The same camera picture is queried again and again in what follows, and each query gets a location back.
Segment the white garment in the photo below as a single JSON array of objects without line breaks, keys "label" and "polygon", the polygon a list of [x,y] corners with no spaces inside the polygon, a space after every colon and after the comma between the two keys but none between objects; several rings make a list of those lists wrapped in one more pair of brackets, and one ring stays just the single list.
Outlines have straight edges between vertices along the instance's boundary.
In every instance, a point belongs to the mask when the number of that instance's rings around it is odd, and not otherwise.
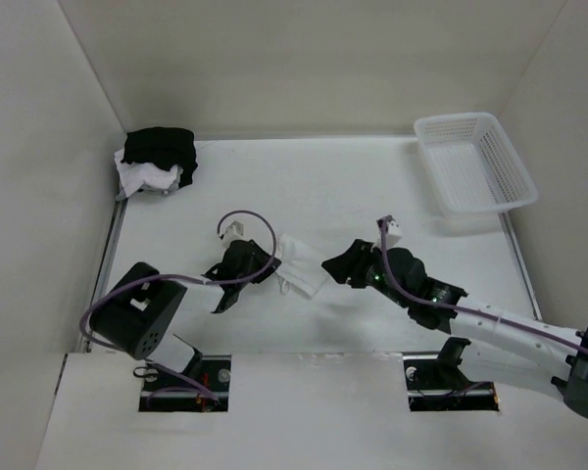
[{"label": "white garment", "polygon": [[276,257],[281,261],[275,274],[282,295],[293,291],[311,299],[329,278],[321,267],[324,255],[288,234],[278,238]]}]

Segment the black tank top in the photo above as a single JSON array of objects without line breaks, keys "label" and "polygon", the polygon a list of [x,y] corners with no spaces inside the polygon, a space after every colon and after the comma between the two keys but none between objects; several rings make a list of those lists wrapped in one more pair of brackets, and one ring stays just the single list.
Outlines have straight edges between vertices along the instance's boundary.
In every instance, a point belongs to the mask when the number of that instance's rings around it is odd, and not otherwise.
[{"label": "black tank top", "polygon": [[150,127],[129,132],[123,147],[123,164],[153,164],[169,171],[181,170],[179,187],[191,185],[198,168],[195,135],[178,127]]}]

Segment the white tank top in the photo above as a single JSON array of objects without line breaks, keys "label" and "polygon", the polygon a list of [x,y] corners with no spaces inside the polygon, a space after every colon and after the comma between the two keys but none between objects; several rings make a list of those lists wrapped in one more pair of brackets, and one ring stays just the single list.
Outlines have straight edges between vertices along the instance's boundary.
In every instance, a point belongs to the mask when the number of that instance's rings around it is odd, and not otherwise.
[{"label": "white tank top", "polygon": [[162,170],[152,163],[127,164],[123,162],[124,149],[114,153],[114,162],[119,176],[119,192],[116,200],[123,201],[139,192],[167,196],[179,189],[183,170],[174,165]]}]

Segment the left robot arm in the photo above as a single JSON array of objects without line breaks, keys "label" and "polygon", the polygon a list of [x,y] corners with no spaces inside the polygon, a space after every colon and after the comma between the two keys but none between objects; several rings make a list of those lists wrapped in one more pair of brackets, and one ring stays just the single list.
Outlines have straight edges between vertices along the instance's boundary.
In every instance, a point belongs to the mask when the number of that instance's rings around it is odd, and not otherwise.
[{"label": "left robot arm", "polygon": [[280,265],[253,240],[230,242],[221,261],[206,272],[207,282],[192,286],[163,279],[141,261],[115,286],[119,293],[94,309],[88,326],[119,351],[157,364],[177,389],[190,390],[199,382],[202,354],[168,331],[182,301],[194,311],[223,313],[248,284],[265,281]]}]

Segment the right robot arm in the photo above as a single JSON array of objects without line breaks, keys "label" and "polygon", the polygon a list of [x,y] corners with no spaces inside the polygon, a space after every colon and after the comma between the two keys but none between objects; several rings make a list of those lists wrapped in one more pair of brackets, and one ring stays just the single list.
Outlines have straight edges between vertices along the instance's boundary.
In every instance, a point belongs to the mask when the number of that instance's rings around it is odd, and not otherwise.
[{"label": "right robot arm", "polygon": [[404,248],[383,251],[357,239],[321,266],[336,283],[372,288],[417,325],[447,334],[434,365],[442,385],[505,383],[558,400],[588,419],[588,326],[558,327],[480,303],[429,276]]}]

